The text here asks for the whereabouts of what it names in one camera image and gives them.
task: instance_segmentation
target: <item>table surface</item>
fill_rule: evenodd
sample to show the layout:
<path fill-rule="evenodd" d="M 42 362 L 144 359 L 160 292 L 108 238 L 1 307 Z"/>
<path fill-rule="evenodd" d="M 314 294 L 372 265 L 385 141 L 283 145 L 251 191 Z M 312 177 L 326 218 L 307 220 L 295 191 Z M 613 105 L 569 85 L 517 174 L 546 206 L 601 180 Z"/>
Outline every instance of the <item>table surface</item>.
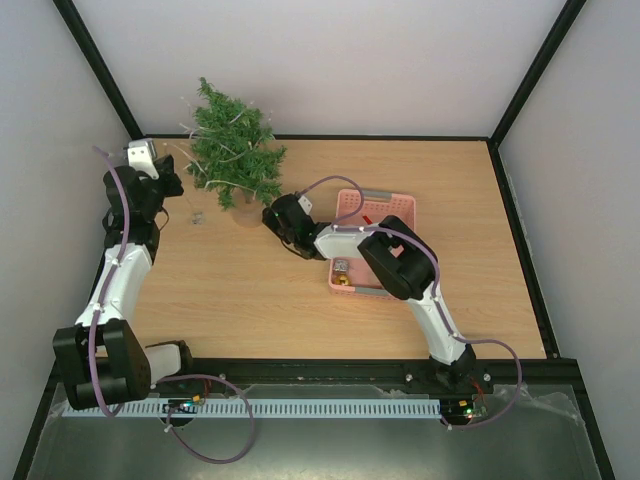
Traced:
<path fill-rule="evenodd" d="M 428 357 L 406 305 L 331 295 L 329 262 L 301 260 L 266 227 L 237 226 L 215 193 L 193 188 L 180 151 L 188 141 L 155 142 L 159 155 L 174 156 L 185 195 L 165 201 L 171 218 L 132 322 L 142 345 L 183 339 L 194 356 L 209 358 Z M 288 148 L 283 193 L 340 174 L 366 189 L 413 195 L 417 233 L 439 257 L 443 295 L 462 334 L 500 339 L 522 358 L 545 357 L 484 142 L 274 143 Z M 342 188 L 334 181 L 310 192 L 316 221 L 333 218 Z M 495 345 L 474 349 L 478 358 L 510 357 Z"/>

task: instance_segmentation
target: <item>gray wall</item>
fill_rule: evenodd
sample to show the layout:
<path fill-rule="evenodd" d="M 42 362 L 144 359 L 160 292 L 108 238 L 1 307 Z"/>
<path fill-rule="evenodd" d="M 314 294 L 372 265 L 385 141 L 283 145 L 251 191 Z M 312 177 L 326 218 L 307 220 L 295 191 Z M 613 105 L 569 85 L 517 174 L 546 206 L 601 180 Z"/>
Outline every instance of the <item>gray wall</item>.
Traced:
<path fill-rule="evenodd" d="M 146 133 L 198 77 L 277 133 L 490 135 L 564 0 L 76 0 Z"/>
<path fill-rule="evenodd" d="M 128 138 L 53 2 L 0 15 L 0 478 L 11 478 L 102 251 L 105 167 Z"/>
<path fill-rule="evenodd" d="M 501 148 L 562 354 L 640 471 L 640 3 L 587 2 Z"/>

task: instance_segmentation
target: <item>white perforated rail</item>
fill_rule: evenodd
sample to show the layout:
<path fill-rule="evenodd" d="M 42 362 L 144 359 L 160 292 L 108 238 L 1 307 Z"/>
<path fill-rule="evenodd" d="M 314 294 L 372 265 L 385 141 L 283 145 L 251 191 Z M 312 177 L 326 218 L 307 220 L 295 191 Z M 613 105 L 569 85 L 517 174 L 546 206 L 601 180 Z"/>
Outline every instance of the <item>white perforated rail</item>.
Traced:
<path fill-rule="evenodd" d="M 260 399 L 249 400 L 256 418 L 440 418 L 438 400 L 341 400 Z M 147 399 L 126 404 L 117 418 L 157 417 L 169 409 L 169 399 Z M 243 418 L 247 410 L 239 398 L 209 399 L 199 407 L 176 412 L 176 417 Z M 102 417 L 98 408 L 74 410 L 67 406 L 65 417 Z"/>

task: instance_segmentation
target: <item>green plant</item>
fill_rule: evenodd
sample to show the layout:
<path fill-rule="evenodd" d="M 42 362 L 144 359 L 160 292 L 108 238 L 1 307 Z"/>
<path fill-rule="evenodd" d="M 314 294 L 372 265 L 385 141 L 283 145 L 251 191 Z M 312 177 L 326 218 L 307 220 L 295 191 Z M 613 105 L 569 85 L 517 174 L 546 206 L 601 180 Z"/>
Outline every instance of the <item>green plant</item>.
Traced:
<path fill-rule="evenodd" d="M 223 210 L 234 206 L 236 188 L 242 189 L 247 202 L 257 199 L 270 205 L 282 194 L 278 178 L 286 148 L 267 147 L 273 133 L 262 124 L 257 108 L 219 92 L 204 77 L 198 94 L 208 106 L 196 108 L 193 114 L 198 124 L 191 145 L 195 158 L 187 172 L 193 175 L 195 187 L 215 189 Z"/>

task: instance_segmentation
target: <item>plastic basket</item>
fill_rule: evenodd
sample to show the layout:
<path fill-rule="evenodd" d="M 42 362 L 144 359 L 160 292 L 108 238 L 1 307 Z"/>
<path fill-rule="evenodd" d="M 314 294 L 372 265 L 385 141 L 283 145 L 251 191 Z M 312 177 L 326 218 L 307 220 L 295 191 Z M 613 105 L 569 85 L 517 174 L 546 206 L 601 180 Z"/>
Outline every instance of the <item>plastic basket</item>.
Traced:
<path fill-rule="evenodd" d="M 401 195 L 399 193 L 379 192 L 373 190 L 363 190 L 364 206 L 362 210 L 353 217 L 340 222 L 342 225 L 367 225 L 365 216 L 372 222 L 378 223 L 387 215 L 395 215 L 409 228 L 416 228 L 416 199 L 411 195 Z M 344 189 L 338 193 L 338 207 L 336 217 L 346 215 L 354 211 L 360 205 L 360 194 L 357 190 Z M 345 258 L 349 262 L 347 277 L 351 285 L 337 285 L 334 283 L 336 274 L 333 267 L 336 260 L 333 259 L 329 267 L 329 291 L 339 295 L 377 297 L 388 300 L 396 300 L 390 295 L 373 274 L 367 262 L 362 258 Z"/>

